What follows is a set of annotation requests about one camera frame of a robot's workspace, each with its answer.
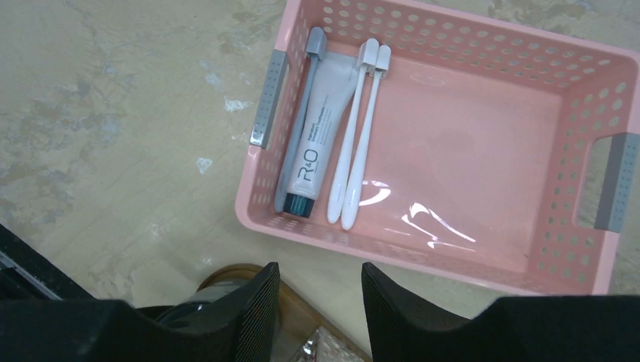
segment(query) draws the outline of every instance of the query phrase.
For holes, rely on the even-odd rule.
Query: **table surface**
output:
[[[640,51],[632,0],[431,2]],[[95,296],[135,306],[180,302],[228,264],[277,261],[285,281],[368,348],[362,259],[257,234],[235,218],[284,6],[0,3],[0,222]],[[595,146],[580,222],[595,215],[606,155],[606,144]],[[639,192],[636,183],[612,293],[640,291]],[[467,317],[502,295],[381,268]]]

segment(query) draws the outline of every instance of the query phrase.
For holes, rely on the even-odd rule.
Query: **white toothpaste tube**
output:
[[[304,130],[287,187],[285,212],[309,217],[318,198],[334,139],[358,82],[355,58],[327,52],[318,65]]]

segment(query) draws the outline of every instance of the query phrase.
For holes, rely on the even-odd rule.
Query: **dark teal cap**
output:
[[[315,200],[304,196],[287,194],[285,199],[285,212],[291,215],[309,217]]]

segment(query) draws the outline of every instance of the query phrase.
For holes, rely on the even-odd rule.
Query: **pink plastic basket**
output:
[[[370,37],[392,48],[350,232],[326,221],[348,112],[311,217],[272,206],[313,26],[329,51],[355,56]],[[606,293],[640,138],[638,60],[408,0],[289,0],[235,211],[265,234],[510,293]],[[582,228],[589,150],[609,136],[595,229]]]

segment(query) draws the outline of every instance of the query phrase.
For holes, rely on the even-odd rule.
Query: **gray basket handle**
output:
[[[251,138],[249,139],[251,145],[266,149],[266,146],[269,144],[269,135],[271,134],[275,108],[278,105],[280,89],[282,88],[282,81],[285,78],[287,65],[287,53],[276,50],[271,53],[271,60],[269,60],[269,68],[266,70],[260,104],[258,104],[256,119],[254,121],[254,129],[251,131]]]
[[[595,215],[596,229],[622,231],[638,146],[638,134],[621,133],[612,137],[600,205]]]

